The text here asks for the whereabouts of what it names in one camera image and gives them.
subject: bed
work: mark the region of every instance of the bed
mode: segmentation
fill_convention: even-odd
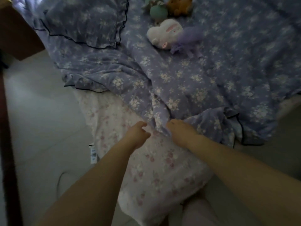
[[[192,16],[178,19],[204,32],[203,57],[190,59],[152,47],[143,2],[14,0],[14,7],[65,86],[76,88],[100,157],[129,126],[149,123],[152,136],[131,156],[118,202],[140,225],[157,225],[213,176],[172,143],[166,122],[183,119],[230,147],[235,139],[269,140],[277,119],[301,102],[300,27],[288,0],[194,0]]]

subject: white plush toy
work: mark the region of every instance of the white plush toy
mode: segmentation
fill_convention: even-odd
[[[164,20],[160,26],[151,27],[147,37],[152,45],[160,49],[171,49],[171,44],[177,41],[182,26],[173,19]]]

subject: hand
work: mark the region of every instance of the hand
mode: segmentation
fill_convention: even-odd
[[[191,140],[198,135],[193,126],[182,120],[173,119],[166,124],[166,127],[171,132],[172,140],[179,147],[188,148]]]
[[[133,150],[142,147],[145,141],[151,136],[149,132],[146,132],[143,129],[143,127],[146,127],[147,125],[146,122],[138,121],[128,129],[125,136],[122,138],[122,141],[129,144]]]

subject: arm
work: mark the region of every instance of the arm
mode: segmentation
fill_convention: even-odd
[[[46,212],[39,226],[110,226],[128,160],[151,136],[139,121]]]
[[[300,225],[301,182],[261,161],[207,137],[181,120],[167,128],[173,141],[203,160],[224,184],[265,224]]]

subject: person's right arm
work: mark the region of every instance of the person's right arm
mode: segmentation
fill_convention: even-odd
[[[301,182],[261,161],[216,143],[182,120],[167,128],[180,147],[206,162],[265,225],[301,225]]]

